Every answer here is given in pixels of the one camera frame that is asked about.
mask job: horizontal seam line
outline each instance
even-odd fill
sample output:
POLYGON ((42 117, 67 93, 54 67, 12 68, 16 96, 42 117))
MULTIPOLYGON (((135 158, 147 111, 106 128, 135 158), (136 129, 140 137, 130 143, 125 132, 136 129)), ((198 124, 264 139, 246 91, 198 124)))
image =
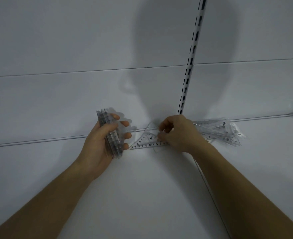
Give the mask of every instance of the horizontal seam line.
POLYGON ((41 76, 41 75, 54 75, 54 74, 69 74, 69 73, 84 73, 84 72, 101 72, 101 71, 113 71, 113 70, 168 68, 168 67, 179 67, 179 66, 187 66, 187 65, 155 66, 155 67, 140 67, 140 68, 122 68, 122 69, 102 69, 102 70, 82 70, 82 71, 68 71, 68 72, 39 73, 39 74, 5 75, 5 76, 0 76, 0 77, 11 77, 11 76, 41 76))
POLYGON ((214 64, 237 64, 237 63, 253 63, 253 62, 266 62, 266 61, 284 61, 291 59, 273 59, 273 60, 247 60, 247 61, 230 61, 230 62, 213 62, 213 63, 196 63, 194 65, 214 65, 214 64))
MULTIPOLYGON (((282 117, 291 117, 291 116, 293 116, 293 113, 288 113, 288 114, 283 114, 283 115, 275 115, 275 116, 262 116, 262 117, 251 117, 251 118, 244 118, 244 119, 233 119, 233 120, 231 120, 231 122, 263 120, 263 119, 282 118, 282 117)), ((140 128, 140 129, 135 129, 135 130, 128 130, 126 132, 143 132, 146 129, 147 128, 140 128)), ((86 138, 87 136, 88 135, 79 135, 79 136, 70 136, 70 137, 48 138, 48 139, 29 140, 29 141, 21 141, 21 142, 1 143, 0 147, 86 138)))

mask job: person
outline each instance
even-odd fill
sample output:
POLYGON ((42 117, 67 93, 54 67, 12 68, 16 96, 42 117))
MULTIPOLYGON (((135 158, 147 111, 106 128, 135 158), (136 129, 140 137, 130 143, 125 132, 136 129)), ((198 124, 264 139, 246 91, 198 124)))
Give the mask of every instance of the person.
MULTIPOLYGON (((56 238, 86 188, 111 163, 105 136, 116 128, 97 123, 73 164, 0 226, 0 238, 56 238)), ((196 160, 233 238, 293 238, 293 222, 207 143, 190 120, 170 116, 159 130, 161 140, 196 160)))

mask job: ruler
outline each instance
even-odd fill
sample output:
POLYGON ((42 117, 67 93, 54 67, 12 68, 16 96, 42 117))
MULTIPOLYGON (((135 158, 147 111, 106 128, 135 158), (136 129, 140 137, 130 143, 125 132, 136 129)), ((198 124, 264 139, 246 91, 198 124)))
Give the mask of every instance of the ruler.
POLYGON ((129 149, 156 148, 166 145, 169 145, 169 143, 160 141, 157 135, 151 132, 144 132, 142 136, 130 146, 129 149))

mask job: white surface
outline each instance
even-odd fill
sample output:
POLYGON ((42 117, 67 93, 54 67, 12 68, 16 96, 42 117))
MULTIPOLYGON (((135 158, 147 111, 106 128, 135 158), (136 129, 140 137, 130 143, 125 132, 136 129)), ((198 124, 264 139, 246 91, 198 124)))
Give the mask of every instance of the white surface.
POLYGON ((208 0, 195 64, 293 58, 293 0, 208 0))
MULTIPOLYGON (((83 142, 0 148, 0 224, 71 164, 83 142)), ((194 161, 170 149, 147 148, 112 161, 84 193, 59 238, 184 237, 228 235, 194 161)))
POLYGON ((0 143, 85 135, 113 107, 134 128, 178 111, 185 66, 0 77, 0 143))
POLYGON ((293 118, 236 124, 247 136, 241 147, 212 145, 293 220, 293 118))
POLYGON ((0 0, 0 76, 186 65, 199 0, 0 0))
POLYGON ((293 111, 293 60, 195 65, 183 114, 234 119, 293 111))

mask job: person's right arm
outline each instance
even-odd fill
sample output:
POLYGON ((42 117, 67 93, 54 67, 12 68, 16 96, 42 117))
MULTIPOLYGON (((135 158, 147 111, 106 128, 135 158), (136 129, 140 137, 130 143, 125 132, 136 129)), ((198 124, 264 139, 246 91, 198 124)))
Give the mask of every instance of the person's right arm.
POLYGON ((160 131, 159 139, 196 160, 233 238, 293 238, 293 222, 206 142, 190 120, 168 117, 160 131))

